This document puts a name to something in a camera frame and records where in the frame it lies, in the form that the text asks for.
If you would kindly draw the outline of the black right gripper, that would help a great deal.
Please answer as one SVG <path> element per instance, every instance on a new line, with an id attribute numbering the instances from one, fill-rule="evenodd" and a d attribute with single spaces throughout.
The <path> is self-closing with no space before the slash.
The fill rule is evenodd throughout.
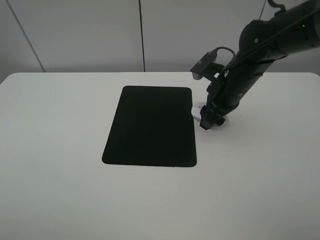
<path id="1" fill-rule="evenodd" d="M 200 110 L 200 127 L 209 130 L 221 126 L 225 115 L 238 107 L 240 100 L 267 70 L 265 55 L 236 55 L 227 66 L 215 63 L 217 56 L 205 60 L 206 105 Z"/>

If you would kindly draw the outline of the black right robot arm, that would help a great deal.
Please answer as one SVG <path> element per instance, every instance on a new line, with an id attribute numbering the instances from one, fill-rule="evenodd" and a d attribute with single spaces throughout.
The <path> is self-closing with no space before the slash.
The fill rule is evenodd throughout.
<path id="1" fill-rule="evenodd" d="M 320 46 L 320 2 L 307 0 L 288 10 L 272 0 L 280 10 L 267 21 L 253 20 L 241 32 L 239 50 L 214 77 L 213 63 L 203 63 L 199 74 L 211 83 L 206 104 L 200 110 L 200 126 L 221 126 L 256 81 L 277 60 Z"/>

